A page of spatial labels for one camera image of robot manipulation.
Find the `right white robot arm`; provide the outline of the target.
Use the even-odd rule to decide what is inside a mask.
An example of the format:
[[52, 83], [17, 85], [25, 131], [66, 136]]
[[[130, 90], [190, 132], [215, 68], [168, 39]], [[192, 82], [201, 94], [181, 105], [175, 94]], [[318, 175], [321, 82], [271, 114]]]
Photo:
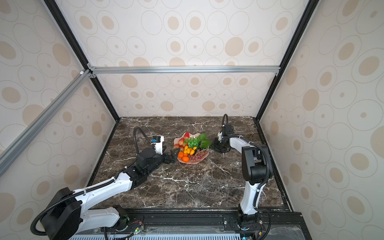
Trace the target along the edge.
[[260, 211], [261, 193], [273, 176], [268, 147], [257, 145], [242, 135], [236, 134], [234, 127], [229, 124], [228, 115], [224, 114], [221, 131], [215, 137], [212, 148], [222, 154], [228, 153], [232, 149], [242, 154], [242, 174], [246, 186], [240, 209], [244, 216], [255, 215]]

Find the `horizontal aluminium frame bar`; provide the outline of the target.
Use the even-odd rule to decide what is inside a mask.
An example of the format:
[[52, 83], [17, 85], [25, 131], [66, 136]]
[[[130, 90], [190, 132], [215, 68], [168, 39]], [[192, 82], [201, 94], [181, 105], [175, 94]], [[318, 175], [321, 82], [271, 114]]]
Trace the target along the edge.
[[279, 66], [92, 67], [95, 74], [278, 73]]

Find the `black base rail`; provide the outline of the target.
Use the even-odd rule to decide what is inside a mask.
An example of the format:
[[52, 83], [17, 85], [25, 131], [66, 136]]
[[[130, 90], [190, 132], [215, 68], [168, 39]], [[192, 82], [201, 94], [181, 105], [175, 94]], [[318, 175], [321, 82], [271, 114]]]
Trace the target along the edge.
[[225, 231], [249, 234], [261, 231], [272, 232], [274, 225], [299, 225], [306, 240], [310, 240], [309, 229], [302, 214], [278, 209], [262, 209], [255, 214], [244, 214], [241, 209], [173, 209], [138, 210], [113, 206], [107, 209], [88, 210], [65, 208], [50, 210], [41, 219], [47, 236], [51, 240], [68, 240], [77, 232], [96, 228], [111, 228], [115, 232], [133, 231], [144, 227], [209, 227], [221, 226]]

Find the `pink scalloped fruit bowl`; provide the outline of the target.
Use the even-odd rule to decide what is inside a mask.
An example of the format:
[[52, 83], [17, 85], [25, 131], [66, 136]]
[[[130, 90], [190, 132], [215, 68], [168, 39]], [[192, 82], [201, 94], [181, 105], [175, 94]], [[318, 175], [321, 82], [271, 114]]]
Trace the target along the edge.
[[177, 159], [183, 164], [197, 164], [209, 155], [211, 141], [206, 133], [190, 134], [185, 132], [174, 139], [174, 149], [179, 148]]

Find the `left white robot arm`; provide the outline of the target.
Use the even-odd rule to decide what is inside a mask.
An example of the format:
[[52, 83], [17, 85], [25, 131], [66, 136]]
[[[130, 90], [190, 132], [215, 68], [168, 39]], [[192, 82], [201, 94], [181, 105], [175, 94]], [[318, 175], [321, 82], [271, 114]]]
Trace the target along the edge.
[[30, 231], [50, 240], [68, 240], [77, 233], [95, 229], [127, 227], [126, 212], [120, 206], [94, 210], [93, 207], [115, 195], [128, 192], [143, 184], [148, 176], [162, 164], [178, 160], [179, 148], [166, 153], [164, 137], [146, 137], [149, 148], [139, 150], [135, 144], [136, 159], [116, 176], [98, 184], [77, 189], [59, 190], [49, 205], [32, 221]]

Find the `black fake grape bunch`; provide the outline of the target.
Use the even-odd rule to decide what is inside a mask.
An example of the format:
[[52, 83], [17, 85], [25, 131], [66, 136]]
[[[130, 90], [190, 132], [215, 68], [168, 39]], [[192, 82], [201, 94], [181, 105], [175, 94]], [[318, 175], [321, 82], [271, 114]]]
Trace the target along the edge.
[[206, 149], [205, 148], [201, 148], [201, 147], [198, 147], [195, 149], [195, 154], [201, 152], [201, 151], [205, 151]]

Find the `slanted aluminium frame bar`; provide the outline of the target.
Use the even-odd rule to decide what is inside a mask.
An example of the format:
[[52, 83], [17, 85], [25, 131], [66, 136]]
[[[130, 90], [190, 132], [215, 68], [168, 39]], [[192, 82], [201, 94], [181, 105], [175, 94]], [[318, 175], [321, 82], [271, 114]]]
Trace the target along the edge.
[[42, 112], [41, 114], [9, 145], [1, 155], [1, 175], [20, 156], [32, 140], [60, 111], [62, 106], [91, 75], [90, 70], [83, 70]]

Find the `green fake grape bunch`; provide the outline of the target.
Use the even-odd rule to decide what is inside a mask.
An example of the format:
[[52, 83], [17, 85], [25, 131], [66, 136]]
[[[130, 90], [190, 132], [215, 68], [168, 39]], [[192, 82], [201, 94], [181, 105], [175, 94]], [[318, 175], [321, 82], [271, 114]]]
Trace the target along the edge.
[[207, 149], [211, 145], [211, 141], [208, 139], [208, 135], [206, 133], [202, 133], [196, 136], [184, 136], [184, 142], [189, 148], [197, 148], [197, 149]]

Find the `red fake grape bunch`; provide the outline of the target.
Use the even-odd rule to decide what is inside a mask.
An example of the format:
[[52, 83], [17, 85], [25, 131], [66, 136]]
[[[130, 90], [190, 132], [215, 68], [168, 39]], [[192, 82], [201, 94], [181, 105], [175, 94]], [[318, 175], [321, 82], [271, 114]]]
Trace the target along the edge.
[[193, 156], [190, 157], [190, 162], [191, 163], [198, 163], [201, 162], [204, 158], [206, 158], [209, 155], [209, 151], [201, 151], [197, 154], [194, 154]]

